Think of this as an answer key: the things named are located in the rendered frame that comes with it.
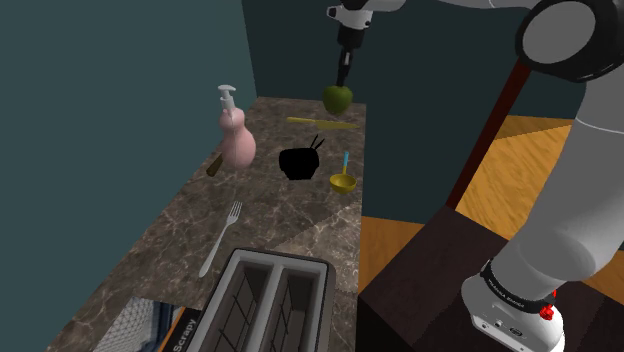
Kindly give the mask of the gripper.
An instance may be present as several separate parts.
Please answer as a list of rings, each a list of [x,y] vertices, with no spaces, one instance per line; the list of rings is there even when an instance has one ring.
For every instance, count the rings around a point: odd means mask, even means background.
[[[337,42],[343,47],[338,61],[336,85],[343,86],[349,74],[352,62],[352,51],[361,47],[364,38],[363,29],[353,29],[345,25],[339,26]]]

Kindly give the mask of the green apple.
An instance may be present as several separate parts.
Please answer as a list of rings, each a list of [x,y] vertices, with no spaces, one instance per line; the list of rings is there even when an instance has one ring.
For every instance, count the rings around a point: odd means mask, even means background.
[[[323,90],[322,101],[326,111],[333,115],[341,115],[350,106],[353,92],[347,86],[328,86]]]

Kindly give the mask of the yellow knife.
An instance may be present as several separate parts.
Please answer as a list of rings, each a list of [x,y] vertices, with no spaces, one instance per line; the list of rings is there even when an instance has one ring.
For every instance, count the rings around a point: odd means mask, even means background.
[[[321,129],[321,130],[337,130],[337,129],[354,129],[354,128],[358,128],[358,125],[356,125],[356,124],[340,122],[340,121],[318,120],[318,119],[298,118],[298,117],[287,117],[286,120],[288,122],[294,122],[294,123],[313,124],[318,129]]]

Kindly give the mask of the black bowl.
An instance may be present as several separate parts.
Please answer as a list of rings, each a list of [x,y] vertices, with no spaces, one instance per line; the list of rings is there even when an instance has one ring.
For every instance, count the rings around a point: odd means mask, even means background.
[[[279,154],[280,170],[289,180],[309,180],[319,165],[318,152],[312,147],[285,149]]]

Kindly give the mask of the pink soap dispenser bottle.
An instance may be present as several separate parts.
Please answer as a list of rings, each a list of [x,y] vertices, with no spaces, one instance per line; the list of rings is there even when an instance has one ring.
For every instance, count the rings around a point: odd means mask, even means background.
[[[245,126],[245,113],[234,102],[232,92],[235,87],[227,84],[219,85],[222,113],[219,118],[219,127],[223,131],[220,151],[223,161],[235,169],[247,168],[251,165],[256,154],[256,141],[252,133]]]

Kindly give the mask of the silver fork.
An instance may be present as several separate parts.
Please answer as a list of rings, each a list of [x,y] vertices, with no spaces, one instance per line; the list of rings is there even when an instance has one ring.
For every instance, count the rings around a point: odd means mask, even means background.
[[[226,222],[225,225],[221,231],[221,233],[219,234],[218,238],[216,239],[215,243],[213,244],[212,249],[210,250],[208,256],[206,257],[206,259],[204,260],[199,272],[198,272],[198,277],[199,278],[203,278],[207,273],[208,270],[210,269],[210,266],[212,265],[212,262],[216,256],[216,253],[219,249],[219,246],[221,244],[221,241],[223,239],[223,236],[225,234],[225,232],[227,231],[227,229],[234,223],[237,222],[239,216],[240,216],[240,212],[241,212],[241,208],[242,208],[242,203],[240,201],[235,201],[230,209],[230,212],[226,218]]]

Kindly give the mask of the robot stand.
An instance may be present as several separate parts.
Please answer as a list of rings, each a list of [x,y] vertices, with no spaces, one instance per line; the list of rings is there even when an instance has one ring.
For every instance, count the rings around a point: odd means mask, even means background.
[[[355,352],[512,352],[473,326],[460,295],[505,243],[442,207],[359,295]],[[556,306],[565,352],[624,352],[624,305],[569,282]]]

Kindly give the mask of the silver toaster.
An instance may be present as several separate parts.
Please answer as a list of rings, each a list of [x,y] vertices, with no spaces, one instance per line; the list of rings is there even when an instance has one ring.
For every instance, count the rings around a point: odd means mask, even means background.
[[[186,352],[328,352],[335,283],[325,260],[237,248]]]

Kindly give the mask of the book with black spine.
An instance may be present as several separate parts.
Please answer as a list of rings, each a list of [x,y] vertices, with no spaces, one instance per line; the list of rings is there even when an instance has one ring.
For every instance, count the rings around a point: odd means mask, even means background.
[[[186,352],[199,310],[131,297],[93,352]]]

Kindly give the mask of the dark red wooden post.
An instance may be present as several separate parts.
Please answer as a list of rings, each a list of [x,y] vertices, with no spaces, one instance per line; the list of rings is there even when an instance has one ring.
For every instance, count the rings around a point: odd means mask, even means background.
[[[513,107],[524,84],[526,83],[531,69],[517,60],[511,70],[501,93],[492,108],[492,111],[449,194],[445,205],[455,209],[463,194],[467,190],[471,180],[483,161],[490,145],[494,141],[498,131],[503,125],[507,115]]]

